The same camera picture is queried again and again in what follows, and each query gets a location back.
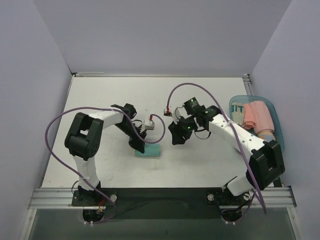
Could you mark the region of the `peach blue rolled towel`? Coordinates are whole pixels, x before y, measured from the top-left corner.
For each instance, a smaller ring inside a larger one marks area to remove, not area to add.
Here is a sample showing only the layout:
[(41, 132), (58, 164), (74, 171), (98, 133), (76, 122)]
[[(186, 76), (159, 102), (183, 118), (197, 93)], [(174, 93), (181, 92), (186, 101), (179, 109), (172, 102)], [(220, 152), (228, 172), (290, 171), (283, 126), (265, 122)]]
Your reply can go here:
[(272, 131), (261, 131), (257, 134), (260, 139), (263, 139), (266, 142), (275, 141), (276, 138)]

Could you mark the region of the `blue plastic basket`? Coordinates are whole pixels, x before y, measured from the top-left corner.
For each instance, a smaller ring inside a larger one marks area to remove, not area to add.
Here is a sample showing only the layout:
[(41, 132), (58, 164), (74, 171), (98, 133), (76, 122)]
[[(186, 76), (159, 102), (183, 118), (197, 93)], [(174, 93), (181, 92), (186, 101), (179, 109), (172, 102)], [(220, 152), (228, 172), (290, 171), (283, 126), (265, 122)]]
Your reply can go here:
[[(236, 96), (232, 97), (231, 100), (229, 101), (229, 114), (230, 114), (231, 120), (232, 120), (232, 117), (231, 117), (231, 104), (232, 103), (241, 103), (244, 105), (244, 104), (251, 103), (253, 101), (263, 101), (266, 104), (266, 106), (270, 112), (270, 115), (272, 117), (273, 124), (274, 124), (273, 135), (275, 136), (275, 141), (277, 141), (280, 144), (281, 150), (284, 151), (285, 150), (285, 143), (284, 143), (283, 133), (282, 133), (280, 121), (279, 121), (279, 118), (277, 115), (277, 111), (276, 111), (274, 105), (268, 99), (261, 97), (261, 96), (255, 96), (255, 95), (236, 95)], [(258, 134), (255, 133), (253, 128), (245, 129), (245, 130), (247, 130), (251, 134), (254, 134), (255, 136), (258, 136)]]

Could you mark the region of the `aluminium frame rail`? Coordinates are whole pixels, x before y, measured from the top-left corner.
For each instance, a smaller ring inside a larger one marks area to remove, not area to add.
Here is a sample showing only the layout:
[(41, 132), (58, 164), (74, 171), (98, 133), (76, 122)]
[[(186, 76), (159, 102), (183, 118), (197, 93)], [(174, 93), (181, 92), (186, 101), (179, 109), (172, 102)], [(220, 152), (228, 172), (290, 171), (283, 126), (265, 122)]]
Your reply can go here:
[[(261, 192), (267, 208), (295, 208), (297, 206), (291, 187), (267, 187)], [(33, 190), (29, 209), (82, 209), (72, 205), (70, 188), (36, 188)]]
[(253, 92), (253, 88), (252, 88), (252, 82), (251, 82), (251, 79), (250, 79), (250, 75), (249, 74), (245, 74), (242, 77), (242, 80), (243, 80), (243, 84), (244, 84), (244, 87), (245, 87), (245, 90), (246, 90), (246, 94), (248, 96), (253, 96), (254, 92)]

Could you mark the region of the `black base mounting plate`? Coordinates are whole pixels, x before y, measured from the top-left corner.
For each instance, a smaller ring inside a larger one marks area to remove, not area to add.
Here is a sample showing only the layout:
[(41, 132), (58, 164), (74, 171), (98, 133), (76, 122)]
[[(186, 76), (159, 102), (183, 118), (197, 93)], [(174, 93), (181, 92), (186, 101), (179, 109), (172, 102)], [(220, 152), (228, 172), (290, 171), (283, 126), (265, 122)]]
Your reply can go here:
[(234, 196), (220, 187), (102, 188), (85, 194), (75, 190), (71, 206), (82, 208), (87, 222), (112, 220), (237, 221), (251, 200), (249, 192)]

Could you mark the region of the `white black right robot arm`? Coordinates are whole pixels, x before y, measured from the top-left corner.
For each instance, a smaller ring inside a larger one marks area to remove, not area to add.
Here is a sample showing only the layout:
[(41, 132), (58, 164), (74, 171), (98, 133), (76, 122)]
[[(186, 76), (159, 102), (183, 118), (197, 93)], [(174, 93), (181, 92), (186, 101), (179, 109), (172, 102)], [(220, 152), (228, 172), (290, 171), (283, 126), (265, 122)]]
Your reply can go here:
[(182, 107), (187, 113), (187, 118), (183, 117), (177, 108), (166, 107), (163, 111), (165, 116), (172, 118), (168, 129), (173, 145), (183, 145), (192, 133), (203, 128), (220, 136), (245, 159), (246, 173), (225, 184), (227, 189), (221, 193), (224, 203), (233, 205), (245, 192), (253, 189), (264, 190), (285, 172), (281, 146), (275, 140), (266, 141), (249, 133), (224, 116), (218, 107), (199, 105), (194, 97), (186, 101)]

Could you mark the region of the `aluminium right frame rail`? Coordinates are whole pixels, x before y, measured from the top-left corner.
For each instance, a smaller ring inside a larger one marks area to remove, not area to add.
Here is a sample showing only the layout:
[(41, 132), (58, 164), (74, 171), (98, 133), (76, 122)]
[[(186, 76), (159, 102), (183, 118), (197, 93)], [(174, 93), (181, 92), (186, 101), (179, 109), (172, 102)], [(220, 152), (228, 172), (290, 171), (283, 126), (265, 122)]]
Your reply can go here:
[(253, 92), (253, 88), (252, 88), (252, 82), (251, 82), (251, 79), (250, 79), (250, 75), (249, 74), (245, 74), (242, 77), (242, 80), (243, 80), (243, 84), (244, 84), (244, 87), (245, 87), (245, 90), (246, 90), (246, 94), (248, 96), (253, 96), (254, 92)]

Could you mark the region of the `pink rolled towel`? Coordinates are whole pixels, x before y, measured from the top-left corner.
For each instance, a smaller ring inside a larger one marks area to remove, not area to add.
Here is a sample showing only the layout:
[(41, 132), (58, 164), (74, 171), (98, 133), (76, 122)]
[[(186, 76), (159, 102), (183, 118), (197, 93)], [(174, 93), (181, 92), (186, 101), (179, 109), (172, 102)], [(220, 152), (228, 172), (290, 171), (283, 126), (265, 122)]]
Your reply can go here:
[(256, 134), (275, 130), (270, 111), (262, 100), (255, 100), (244, 105), (243, 127), (246, 130), (253, 129)]

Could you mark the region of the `yellow teal towel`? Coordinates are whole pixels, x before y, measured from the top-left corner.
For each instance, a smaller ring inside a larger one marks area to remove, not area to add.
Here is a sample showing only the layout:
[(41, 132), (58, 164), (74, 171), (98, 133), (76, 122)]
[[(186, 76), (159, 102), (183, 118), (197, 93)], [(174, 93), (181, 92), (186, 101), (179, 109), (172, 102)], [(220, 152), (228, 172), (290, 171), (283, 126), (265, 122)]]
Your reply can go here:
[(159, 143), (155, 144), (145, 144), (144, 153), (137, 150), (134, 151), (134, 155), (139, 158), (157, 158), (161, 156), (161, 145)]

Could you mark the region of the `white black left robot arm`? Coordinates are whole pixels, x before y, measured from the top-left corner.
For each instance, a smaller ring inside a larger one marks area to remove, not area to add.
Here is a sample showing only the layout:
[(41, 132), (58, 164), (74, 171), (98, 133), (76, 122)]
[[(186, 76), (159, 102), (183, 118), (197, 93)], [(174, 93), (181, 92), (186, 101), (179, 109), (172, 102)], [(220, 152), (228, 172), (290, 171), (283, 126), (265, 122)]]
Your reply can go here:
[[(95, 155), (99, 150), (102, 132), (115, 125), (128, 137), (128, 144), (139, 153), (145, 152), (145, 130), (132, 125), (137, 111), (129, 103), (124, 106), (112, 105), (111, 111), (99, 111), (93, 114), (79, 112), (75, 115), (70, 129), (66, 135), (64, 145), (73, 156), (77, 171), (82, 175), (79, 178), (78, 199), (83, 199), (88, 205), (95, 206), (101, 200), (101, 182), (97, 176)], [(87, 185), (87, 180), (94, 188)]]

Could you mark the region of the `white rolled towel blue letters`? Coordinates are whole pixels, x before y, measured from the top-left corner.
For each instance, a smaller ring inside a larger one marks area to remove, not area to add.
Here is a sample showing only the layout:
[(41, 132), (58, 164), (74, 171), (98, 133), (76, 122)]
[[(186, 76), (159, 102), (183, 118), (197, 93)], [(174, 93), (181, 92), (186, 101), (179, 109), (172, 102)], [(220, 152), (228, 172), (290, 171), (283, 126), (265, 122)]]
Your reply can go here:
[(241, 103), (233, 102), (230, 107), (231, 117), (233, 122), (238, 125), (242, 125), (244, 123), (245, 117), (245, 108)]

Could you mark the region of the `aluminium front frame rail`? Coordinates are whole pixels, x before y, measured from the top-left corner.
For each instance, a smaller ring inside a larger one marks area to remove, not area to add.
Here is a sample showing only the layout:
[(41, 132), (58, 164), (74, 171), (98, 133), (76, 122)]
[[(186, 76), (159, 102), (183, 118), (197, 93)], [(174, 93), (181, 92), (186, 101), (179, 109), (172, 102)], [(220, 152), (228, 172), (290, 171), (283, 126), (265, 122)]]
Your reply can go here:
[[(267, 187), (261, 192), (267, 208), (295, 208), (297, 206), (291, 187)], [(82, 209), (72, 205), (70, 188), (36, 188), (33, 190), (29, 209)]]

